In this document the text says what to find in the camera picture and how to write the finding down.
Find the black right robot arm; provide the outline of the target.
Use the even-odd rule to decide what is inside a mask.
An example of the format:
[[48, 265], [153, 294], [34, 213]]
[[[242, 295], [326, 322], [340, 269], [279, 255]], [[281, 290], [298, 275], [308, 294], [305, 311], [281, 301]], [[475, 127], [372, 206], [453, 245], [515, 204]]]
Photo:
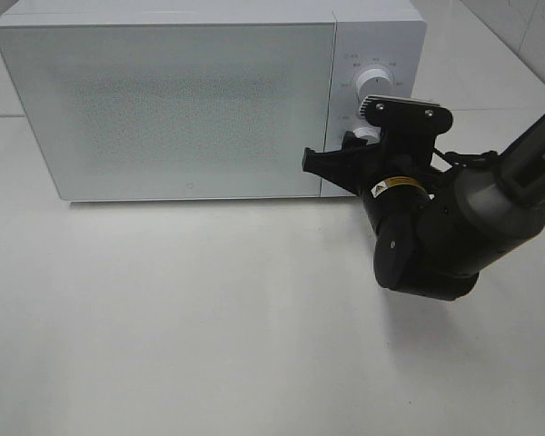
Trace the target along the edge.
[[377, 283], [395, 292], [453, 301], [482, 269], [545, 226], [545, 114], [501, 153], [442, 155], [453, 123], [439, 104], [370, 95], [359, 108], [381, 136], [347, 132], [339, 150], [306, 149], [302, 168], [359, 197], [376, 236]]

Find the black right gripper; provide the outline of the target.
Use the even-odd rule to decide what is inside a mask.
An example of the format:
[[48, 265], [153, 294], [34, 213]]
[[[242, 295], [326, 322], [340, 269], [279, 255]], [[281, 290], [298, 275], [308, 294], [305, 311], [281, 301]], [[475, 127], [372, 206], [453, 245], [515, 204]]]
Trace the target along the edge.
[[377, 143], [346, 131], [341, 150], [318, 153], [305, 148], [302, 170], [360, 198], [375, 199], [400, 187], [432, 199], [441, 176], [441, 171], [432, 166], [438, 136], [380, 132]]

